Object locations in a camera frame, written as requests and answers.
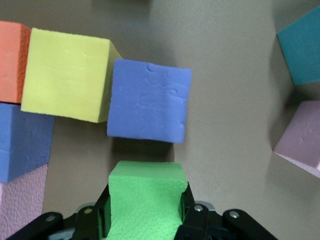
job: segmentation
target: orange foam block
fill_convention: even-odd
[[[31,29],[0,21],[0,102],[20,104]]]

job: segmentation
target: green foam block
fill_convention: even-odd
[[[109,176],[111,229],[106,239],[174,239],[187,186],[177,162],[120,161]]]

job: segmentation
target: blue foam block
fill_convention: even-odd
[[[22,112],[0,102],[0,183],[49,162],[54,116]]]
[[[320,80],[320,7],[312,10],[278,34],[294,84]]]
[[[182,143],[191,70],[117,59],[107,135]]]

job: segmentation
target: teal foam block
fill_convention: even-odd
[[[293,83],[320,80],[320,6],[277,34]]]
[[[109,176],[111,229],[106,239],[174,239],[187,185],[179,163],[120,161]]]

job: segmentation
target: foam block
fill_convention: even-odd
[[[320,80],[320,6],[278,34],[291,78],[296,85]]]
[[[49,162],[54,116],[22,112],[0,102],[0,183]]]
[[[21,103],[31,29],[0,21],[0,102]]]
[[[182,143],[191,70],[117,59],[107,135]]]
[[[5,240],[41,215],[47,165],[9,183],[0,183],[0,240]]]
[[[174,239],[187,185],[179,163],[120,161],[109,176],[111,229],[106,239]]]
[[[108,39],[33,28],[21,110],[106,122],[120,57]]]
[[[274,152],[320,178],[320,101],[298,107]]]

